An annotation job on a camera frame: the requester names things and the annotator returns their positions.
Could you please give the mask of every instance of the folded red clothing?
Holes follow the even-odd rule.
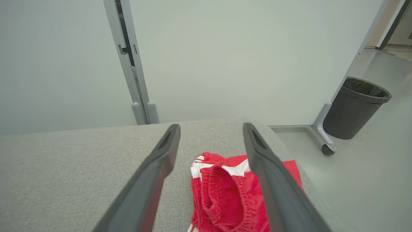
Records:
[[[302,188],[294,160],[283,162]],[[203,153],[191,167],[193,216],[188,232],[270,231],[259,179],[246,155]]]

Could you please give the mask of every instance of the gray trash can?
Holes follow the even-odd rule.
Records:
[[[323,122],[326,133],[349,140],[392,95],[369,81],[348,77]]]

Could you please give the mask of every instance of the white partition panel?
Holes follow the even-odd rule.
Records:
[[[0,134],[136,125],[103,0],[0,3]]]
[[[251,118],[267,125],[313,124],[380,6],[381,0],[130,0],[160,122]]]

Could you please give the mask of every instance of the gray tabletop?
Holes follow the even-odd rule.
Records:
[[[202,152],[245,154],[243,121],[179,123],[154,231],[187,231],[193,213],[190,166]],[[293,157],[267,126],[254,123],[281,160]],[[1,231],[92,230],[170,123],[0,136]],[[334,213],[301,170],[305,191],[334,231]]]

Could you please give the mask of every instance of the black caster wheel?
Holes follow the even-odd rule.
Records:
[[[333,155],[335,152],[332,151],[331,149],[329,149],[329,147],[326,146],[326,144],[324,144],[324,145],[322,146],[322,153],[323,153],[324,155],[326,155],[326,156],[331,156],[331,155]]]

